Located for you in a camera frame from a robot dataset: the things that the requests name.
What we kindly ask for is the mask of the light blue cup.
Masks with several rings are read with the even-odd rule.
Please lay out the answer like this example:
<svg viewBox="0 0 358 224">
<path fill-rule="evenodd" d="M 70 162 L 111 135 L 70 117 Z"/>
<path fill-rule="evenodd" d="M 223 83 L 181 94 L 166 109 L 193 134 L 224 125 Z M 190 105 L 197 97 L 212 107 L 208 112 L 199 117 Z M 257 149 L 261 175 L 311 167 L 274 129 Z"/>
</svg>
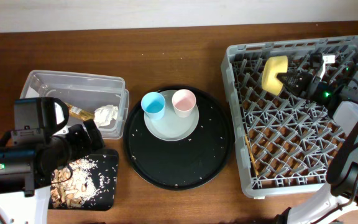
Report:
<svg viewBox="0 0 358 224">
<path fill-rule="evenodd" d="M 162 94 L 150 92 L 141 99 L 141 108 L 151 120 L 162 119 L 165 115 L 166 101 Z"/>
</svg>

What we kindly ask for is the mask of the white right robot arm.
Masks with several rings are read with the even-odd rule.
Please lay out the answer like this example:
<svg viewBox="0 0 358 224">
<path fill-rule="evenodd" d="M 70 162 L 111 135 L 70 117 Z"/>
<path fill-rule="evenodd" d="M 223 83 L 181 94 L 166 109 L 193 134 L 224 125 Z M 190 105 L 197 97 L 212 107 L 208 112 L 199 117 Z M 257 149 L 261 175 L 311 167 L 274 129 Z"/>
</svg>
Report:
<svg viewBox="0 0 358 224">
<path fill-rule="evenodd" d="M 346 140 L 329 164 L 326 182 L 305 203 L 289 207 L 277 215 L 275 223 L 332 223 L 345 213 L 358 210 L 358 65 L 331 83 L 323 81 L 326 66 L 334 55 L 310 55 L 308 72 L 291 72 L 288 57 L 267 60 L 262 88 L 274 95 L 283 89 L 292 95 L 323 106 L 328 116 L 342 128 Z"/>
</svg>

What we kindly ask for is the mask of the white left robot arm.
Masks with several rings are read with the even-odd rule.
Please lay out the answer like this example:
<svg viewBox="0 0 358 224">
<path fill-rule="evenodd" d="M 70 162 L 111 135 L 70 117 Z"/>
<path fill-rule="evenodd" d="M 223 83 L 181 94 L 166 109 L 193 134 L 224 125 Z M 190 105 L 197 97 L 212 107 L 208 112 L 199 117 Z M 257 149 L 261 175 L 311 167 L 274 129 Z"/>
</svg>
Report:
<svg viewBox="0 0 358 224">
<path fill-rule="evenodd" d="M 0 139 L 0 223 L 46 223 L 53 172 L 104 147 L 92 119 L 58 134 L 68 119 L 58 98 L 14 102 L 15 128 Z"/>
</svg>

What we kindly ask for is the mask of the grey round plate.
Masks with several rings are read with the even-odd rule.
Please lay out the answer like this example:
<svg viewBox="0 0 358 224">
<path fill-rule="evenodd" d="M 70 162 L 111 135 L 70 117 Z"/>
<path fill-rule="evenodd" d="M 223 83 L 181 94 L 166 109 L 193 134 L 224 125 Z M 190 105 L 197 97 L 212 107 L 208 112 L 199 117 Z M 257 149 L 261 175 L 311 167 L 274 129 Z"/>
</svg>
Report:
<svg viewBox="0 0 358 224">
<path fill-rule="evenodd" d="M 161 119 L 150 119 L 144 113 L 144 121 L 147 129 L 156 137 L 164 141 L 179 141 L 187 138 L 197 127 L 199 121 L 198 106 L 195 105 L 190 115 L 186 118 L 179 117 L 174 112 L 172 96 L 176 90 L 165 90 L 161 94 L 164 96 L 165 114 Z"/>
</svg>

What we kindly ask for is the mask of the yellow bowl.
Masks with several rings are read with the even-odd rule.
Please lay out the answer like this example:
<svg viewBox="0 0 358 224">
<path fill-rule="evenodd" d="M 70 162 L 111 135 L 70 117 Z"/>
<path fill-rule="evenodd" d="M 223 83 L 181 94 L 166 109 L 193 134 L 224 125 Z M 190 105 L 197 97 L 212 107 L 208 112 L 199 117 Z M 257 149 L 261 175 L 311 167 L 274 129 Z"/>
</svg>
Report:
<svg viewBox="0 0 358 224">
<path fill-rule="evenodd" d="M 279 95 L 283 83 L 277 78 L 279 73 L 287 73 L 288 57 L 285 55 L 270 57 L 265 64 L 262 74 L 262 89 L 273 94 Z"/>
</svg>

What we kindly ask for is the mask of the pink cup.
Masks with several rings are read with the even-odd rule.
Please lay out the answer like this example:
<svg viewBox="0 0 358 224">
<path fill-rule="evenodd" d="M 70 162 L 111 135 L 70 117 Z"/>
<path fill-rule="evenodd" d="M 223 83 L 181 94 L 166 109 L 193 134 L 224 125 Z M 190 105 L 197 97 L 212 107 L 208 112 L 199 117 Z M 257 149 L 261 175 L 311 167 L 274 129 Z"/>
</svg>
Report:
<svg viewBox="0 0 358 224">
<path fill-rule="evenodd" d="M 178 90 L 172 96 L 172 105 L 177 116 L 186 118 L 196 105 L 196 96 L 190 90 Z"/>
</svg>

